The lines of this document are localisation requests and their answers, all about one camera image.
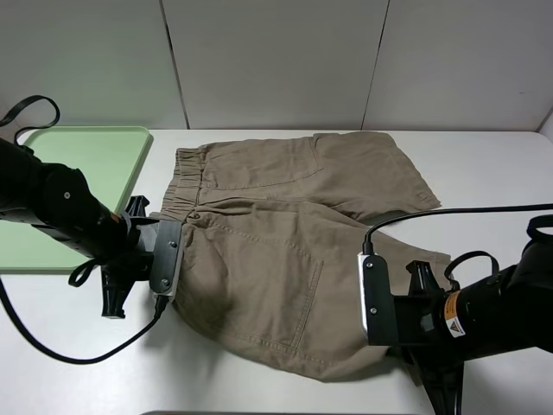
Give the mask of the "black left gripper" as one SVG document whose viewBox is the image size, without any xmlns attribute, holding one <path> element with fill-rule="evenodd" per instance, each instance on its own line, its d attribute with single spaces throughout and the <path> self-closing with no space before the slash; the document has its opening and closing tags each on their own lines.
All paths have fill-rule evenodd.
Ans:
<svg viewBox="0 0 553 415">
<path fill-rule="evenodd" d="M 102 317 L 125 319 L 124 303 L 134 283 L 149 279 L 159 219 L 146 215 L 148 205 L 145 196 L 132 196 L 122 213 L 127 226 L 122 251 L 101 266 Z"/>
</svg>

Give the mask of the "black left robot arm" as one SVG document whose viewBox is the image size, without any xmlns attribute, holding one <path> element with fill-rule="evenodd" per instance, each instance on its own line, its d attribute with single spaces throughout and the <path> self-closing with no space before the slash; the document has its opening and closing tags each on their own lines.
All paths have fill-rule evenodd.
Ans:
<svg viewBox="0 0 553 415">
<path fill-rule="evenodd" d="M 44 163 L 18 144 L 1 142 L 1 218 L 23 223 L 86 256 L 68 279 L 80 287 L 101 269 L 102 315 L 124 318 L 124 302 L 149 277 L 153 256 L 139 245 L 145 217 L 115 214 L 91 193 L 79 169 Z"/>
</svg>

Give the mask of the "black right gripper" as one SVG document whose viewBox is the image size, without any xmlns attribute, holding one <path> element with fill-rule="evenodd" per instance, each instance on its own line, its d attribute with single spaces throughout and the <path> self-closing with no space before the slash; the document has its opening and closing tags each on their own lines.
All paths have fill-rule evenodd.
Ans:
<svg viewBox="0 0 553 415">
<path fill-rule="evenodd" d="M 437 283 L 429 263 L 413 260 L 408 293 L 391 293 L 388 268 L 384 268 L 379 295 L 379 343 L 402 348 L 405 360 L 415 368 L 435 414 L 461 415 L 465 363 L 433 348 L 445 338 L 439 313 L 446 291 Z"/>
</svg>

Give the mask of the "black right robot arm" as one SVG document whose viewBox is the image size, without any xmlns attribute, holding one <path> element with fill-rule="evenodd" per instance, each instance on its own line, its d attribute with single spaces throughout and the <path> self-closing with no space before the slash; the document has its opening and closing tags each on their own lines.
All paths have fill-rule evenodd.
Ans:
<svg viewBox="0 0 553 415">
<path fill-rule="evenodd" d="M 552 350 L 552 217 L 529 221 L 530 238 L 515 265 L 451 290 L 429 263 L 413 260 L 408 293 L 394 296 L 378 255 L 362 265 L 365 329 L 372 345 L 399 348 L 412 364 L 437 414 L 461 413 L 467 361 L 526 348 Z"/>
</svg>

